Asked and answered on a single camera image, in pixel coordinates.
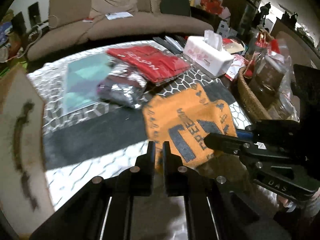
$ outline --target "packaged clothing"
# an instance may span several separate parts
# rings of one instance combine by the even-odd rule
[[[194,168],[221,154],[204,144],[208,133],[236,136],[228,104],[211,102],[199,84],[168,98],[157,95],[142,111],[148,139],[156,143],[159,171],[164,141],[169,141],[171,153],[181,156],[183,165]]]
[[[104,100],[138,109],[141,107],[140,99],[146,86],[147,81],[137,70],[120,62],[99,82],[97,94]]]
[[[190,64],[182,58],[149,45],[108,49],[106,53],[134,65],[155,85],[168,82],[190,68]]]

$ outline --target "black speaker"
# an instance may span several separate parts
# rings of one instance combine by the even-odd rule
[[[31,27],[40,23],[40,11],[39,11],[39,2],[35,2],[28,7],[29,20]]]
[[[11,23],[13,31],[17,33],[20,37],[26,33],[27,29],[22,12],[19,12],[15,17],[13,17]]]

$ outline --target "dark green pillow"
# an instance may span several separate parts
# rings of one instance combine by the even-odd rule
[[[161,0],[160,11],[164,14],[191,16],[189,0]]]

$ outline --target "green object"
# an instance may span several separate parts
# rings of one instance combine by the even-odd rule
[[[92,55],[68,65],[63,96],[63,114],[91,106],[102,100],[97,95],[97,85],[110,72],[110,56]]]

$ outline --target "sofa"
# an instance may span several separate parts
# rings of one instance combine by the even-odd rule
[[[50,31],[27,52],[29,61],[88,41],[135,35],[204,35],[213,30],[191,16],[161,13],[161,0],[49,0]],[[133,17],[108,20],[106,13],[128,11]]]

